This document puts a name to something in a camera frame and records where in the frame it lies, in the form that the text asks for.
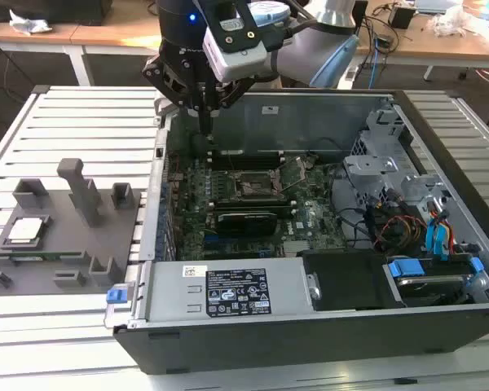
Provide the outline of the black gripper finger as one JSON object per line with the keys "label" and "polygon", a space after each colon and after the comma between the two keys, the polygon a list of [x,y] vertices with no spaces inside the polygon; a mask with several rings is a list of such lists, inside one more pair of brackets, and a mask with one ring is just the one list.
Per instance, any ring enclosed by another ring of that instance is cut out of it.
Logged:
{"label": "black gripper finger", "polygon": [[143,76],[175,106],[197,116],[199,131],[207,135],[207,111],[191,60],[179,60],[173,65],[163,60],[149,60],[143,68]]}
{"label": "black gripper finger", "polygon": [[253,77],[246,77],[227,84],[209,77],[206,82],[206,135],[210,136],[213,130],[213,118],[218,115],[221,108],[229,108],[255,83]]}

